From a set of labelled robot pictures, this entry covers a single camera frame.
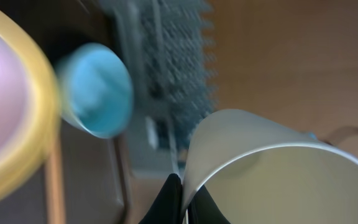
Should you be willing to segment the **white cup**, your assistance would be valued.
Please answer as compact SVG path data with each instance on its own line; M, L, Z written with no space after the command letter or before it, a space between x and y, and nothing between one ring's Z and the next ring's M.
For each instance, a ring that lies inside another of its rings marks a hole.
M358 223L358 158L243 110L196 128L182 215L203 185L230 223Z

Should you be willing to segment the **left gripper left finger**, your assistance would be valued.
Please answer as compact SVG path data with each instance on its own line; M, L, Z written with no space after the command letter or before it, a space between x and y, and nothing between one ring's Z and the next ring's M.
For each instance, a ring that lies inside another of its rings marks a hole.
M139 224L179 224L181 192L180 177L170 174Z

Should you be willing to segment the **light blue bowl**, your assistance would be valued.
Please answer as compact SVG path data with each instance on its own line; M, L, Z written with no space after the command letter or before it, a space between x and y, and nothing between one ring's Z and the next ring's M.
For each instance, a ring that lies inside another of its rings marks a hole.
M134 87L121 59L96 42L81 45L54 65L62 118L97 138L108 139L127 126Z

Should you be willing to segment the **yellow plate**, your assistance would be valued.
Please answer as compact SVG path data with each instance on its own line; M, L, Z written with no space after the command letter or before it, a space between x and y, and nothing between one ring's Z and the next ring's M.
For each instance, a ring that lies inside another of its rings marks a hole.
M60 102L52 66L33 39L0 11L0 37L26 72L27 109L13 138L0 151L0 201L42 165L60 125Z

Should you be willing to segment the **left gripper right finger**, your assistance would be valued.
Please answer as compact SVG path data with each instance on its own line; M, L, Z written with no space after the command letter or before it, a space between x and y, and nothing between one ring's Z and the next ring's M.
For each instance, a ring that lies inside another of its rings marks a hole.
M230 224L203 185L188 207L189 224Z

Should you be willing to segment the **wooden chopstick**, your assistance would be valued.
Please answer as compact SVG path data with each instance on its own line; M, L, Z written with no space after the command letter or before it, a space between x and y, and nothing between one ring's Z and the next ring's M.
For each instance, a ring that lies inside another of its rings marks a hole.
M45 193L47 201L47 223L65 224L66 211L60 138L48 147L50 153L45 161Z

